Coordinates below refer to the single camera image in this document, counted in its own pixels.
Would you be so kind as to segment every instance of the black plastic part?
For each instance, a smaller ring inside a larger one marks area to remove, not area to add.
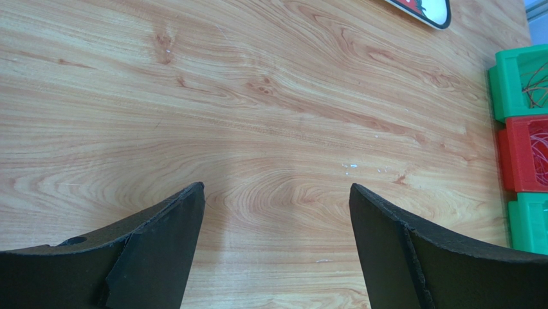
[[[548,308],[548,256],[452,232],[357,184],[350,214],[372,309]]]
[[[59,246],[0,252],[0,308],[178,309],[204,207],[194,183]]]

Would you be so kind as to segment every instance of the green container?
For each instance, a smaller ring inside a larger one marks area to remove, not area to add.
[[[512,248],[548,255],[548,193],[518,193],[508,214]]]
[[[532,74],[528,73],[535,72],[548,62],[548,44],[500,51],[496,54],[496,60],[497,65],[489,69],[495,119],[505,123],[508,117],[548,114],[548,103],[544,107],[531,108],[531,101],[523,92],[531,80]],[[548,70],[543,70],[534,80],[546,76]],[[536,100],[543,94],[542,90],[532,93]]]

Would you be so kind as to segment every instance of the table top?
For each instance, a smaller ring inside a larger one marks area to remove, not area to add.
[[[368,306],[356,182],[507,245],[486,70],[521,0],[438,31],[383,1],[7,1],[0,249],[62,240],[205,183],[183,306]]]

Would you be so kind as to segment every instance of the teal plastic bin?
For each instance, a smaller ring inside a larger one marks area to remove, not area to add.
[[[512,248],[548,255],[548,193],[518,193],[508,214]]]
[[[489,69],[491,84],[491,98],[495,118],[506,123],[506,118],[516,116],[533,116],[548,114],[548,102],[540,107],[533,105],[528,95],[534,101],[548,98],[543,97],[543,89],[535,89],[524,93],[524,88],[531,81],[533,73],[548,62],[548,44],[536,45],[515,50],[504,50],[496,54],[497,65]],[[548,66],[536,74],[533,83],[546,79],[541,86],[548,87]]]

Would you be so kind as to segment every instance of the red container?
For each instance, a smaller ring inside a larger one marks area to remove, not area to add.
[[[505,189],[548,192],[548,115],[507,118],[498,147]]]

